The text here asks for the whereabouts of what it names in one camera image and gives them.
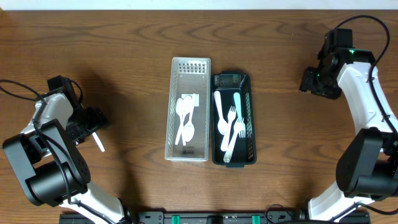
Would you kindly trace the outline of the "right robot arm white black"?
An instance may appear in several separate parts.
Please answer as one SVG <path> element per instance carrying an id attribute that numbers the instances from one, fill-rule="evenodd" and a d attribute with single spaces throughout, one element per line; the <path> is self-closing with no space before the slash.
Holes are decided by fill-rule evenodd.
<path id="1" fill-rule="evenodd" d="M 317 58 L 299 90 L 332 100 L 344 95 L 356 136 L 338 160 L 335 182 L 309 201 L 308 217 L 339 222 L 361 204 L 397 196 L 397 118 L 372 67 L 373 53 L 353 47 L 350 29 L 327 32 Z"/>

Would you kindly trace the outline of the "white plastic spoon crossing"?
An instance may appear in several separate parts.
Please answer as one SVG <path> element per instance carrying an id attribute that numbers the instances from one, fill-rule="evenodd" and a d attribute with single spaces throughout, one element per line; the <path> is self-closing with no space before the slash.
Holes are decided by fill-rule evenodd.
<path id="1" fill-rule="evenodd" d="M 186 141 L 184 140 L 184 136 L 182 134 L 183 122 L 185 120 L 186 110 L 187 110 L 187 102 L 184 99 L 179 98 L 176 102 L 176 113 L 179 115 L 180 125 L 178 127 L 175 145 L 178 145 L 180 139 L 182 139 L 182 144 L 184 146 L 186 145 Z"/>

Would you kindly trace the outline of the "white plastic spoon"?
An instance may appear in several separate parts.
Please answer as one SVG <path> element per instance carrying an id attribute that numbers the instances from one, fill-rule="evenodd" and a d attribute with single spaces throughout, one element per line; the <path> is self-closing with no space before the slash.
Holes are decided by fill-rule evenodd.
<path id="1" fill-rule="evenodd" d="M 216 91 L 214 91 L 213 96 L 214 96 L 216 109 L 217 109 L 218 116 L 219 116 L 219 121 L 218 121 L 218 124 L 217 124 L 218 131 L 220 132 L 220 134 L 225 135 L 226 132 L 227 132 L 228 124 L 227 124 L 227 122 L 225 121 L 225 119 L 223 117 L 221 94 L 220 94 L 220 92 L 218 90 L 216 90 Z"/>
<path id="2" fill-rule="evenodd" d="M 190 95 L 186 96 L 185 98 L 179 98 L 176 102 L 176 109 L 175 112 L 178 114 L 180 118 L 180 125 L 178 127 L 177 136 L 175 139 L 175 145 L 178 145 L 180 139 L 182 139 L 183 145 L 186 145 L 184 139 L 184 121 L 185 116 L 188 114 L 192 107 L 192 97 Z"/>
<path id="3" fill-rule="evenodd" d="M 104 152 L 104 151 L 105 151 L 104 145 L 103 145 L 103 143 L 101 142 L 101 139 L 99 138 L 99 136 L 97 135 L 97 133 L 94 132 L 94 133 L 92 134 L 92 136 L 93 136 L 93 138 L 94 138 L 94 140 L 95 140 L 95 143 L 96 143 L 97 146 L 99 147 L 100 151 L 101 151 L 101 152 Z"/>

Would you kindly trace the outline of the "dark green perforated plastic basket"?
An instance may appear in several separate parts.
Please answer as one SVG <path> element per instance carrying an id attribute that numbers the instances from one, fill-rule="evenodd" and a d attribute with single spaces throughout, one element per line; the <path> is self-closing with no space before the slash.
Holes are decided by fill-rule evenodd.
<path id="1" fill-rule="evenodd" d="M 219 166 L 256 163 L 256 140 L 251 80 L 240 72 L 211 77 L 212 153 Z"/>

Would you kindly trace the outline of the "white plastic fork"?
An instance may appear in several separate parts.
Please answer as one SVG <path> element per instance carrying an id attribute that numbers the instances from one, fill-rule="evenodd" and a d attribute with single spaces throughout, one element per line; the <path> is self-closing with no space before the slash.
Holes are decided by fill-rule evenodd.
<path id="1" fill-rule="evenodd" d="M 244 123 L 244 118 L 238 118 L 234 124 L 233 137 L 231 138 L 226 153 L 224 154 L 223 161 L 225 163 L 229 163 L 232 158 L 237 138 L 238 137 L 244 138 L 245 136 L 246 136 L 246 125 Z"/>
<path id="2" fill-rule="evenodd" d="M 223 137 L 223 140 L 222 140 L 221 146 L 220 146 L 220 149 L 223 152 L 225 152 L 228 148 L 231 126 L 232 126 L 232 123 L 235 120 L 235 118 L 236 118 L 236 108 L 234 106 L 231 106 L 228 111 L 228 124 L 227 124 L 226 133 L 224 134 L 224 137 Z"/>

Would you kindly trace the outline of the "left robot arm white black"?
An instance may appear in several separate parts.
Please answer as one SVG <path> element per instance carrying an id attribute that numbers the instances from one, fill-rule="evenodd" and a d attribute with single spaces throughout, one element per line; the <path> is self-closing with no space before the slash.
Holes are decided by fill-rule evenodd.
<path id="1" fill-rule="evenodd" d="M 35 113 L 20 134 L 3 142 L 25 196 L 34 205 L 72 209 L 93 223 L 137 223 L 122 201 L 91 181 L 87 163 L 77 149 L 108 120 L 99 108 L 82 105 L 76 81 L 57 76 L 47 81 L 49 92 L 33 98 Z"/>

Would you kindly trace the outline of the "white plastic spoon bowl down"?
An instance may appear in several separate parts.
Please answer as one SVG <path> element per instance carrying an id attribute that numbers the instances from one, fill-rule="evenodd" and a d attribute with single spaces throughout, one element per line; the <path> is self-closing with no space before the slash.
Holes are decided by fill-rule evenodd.
<path id="1" fill-rule="evenodd" d="M 189 113 L 189 119 L 188 123 L 184 126 L 184 138 L 186 142 L 189 142 L 192 140 L 193 135 L 195 133 L 195 127 L 192 123 L 192 118 L 193 118 L 193 110 L 195 107 L 195 102 L 196 102 L 196 94 L 192 94 L 192 106 L 190 108 L 190 113 Z"/>

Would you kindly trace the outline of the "pale blue plastic fork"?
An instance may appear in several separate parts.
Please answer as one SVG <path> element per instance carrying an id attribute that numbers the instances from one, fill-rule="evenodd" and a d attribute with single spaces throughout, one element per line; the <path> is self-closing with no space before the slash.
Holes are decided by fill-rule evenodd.
<path id="1" fill-rule="evenodd" d="M 241 122 L 243 123 L 242 124 L 243 130 L 239 132 L 239 137 L 240 138 L 245 138 L 246 137 L 246 125 L 244 123 L 244 118 L 243 118 L 241 94 L 239 92 L 235 92 L 233 94 L 233 98 L 234 98 L 234 104 L 235 104 L 236 111 L 237 111 L 237 116 L 241 120 Z"/>

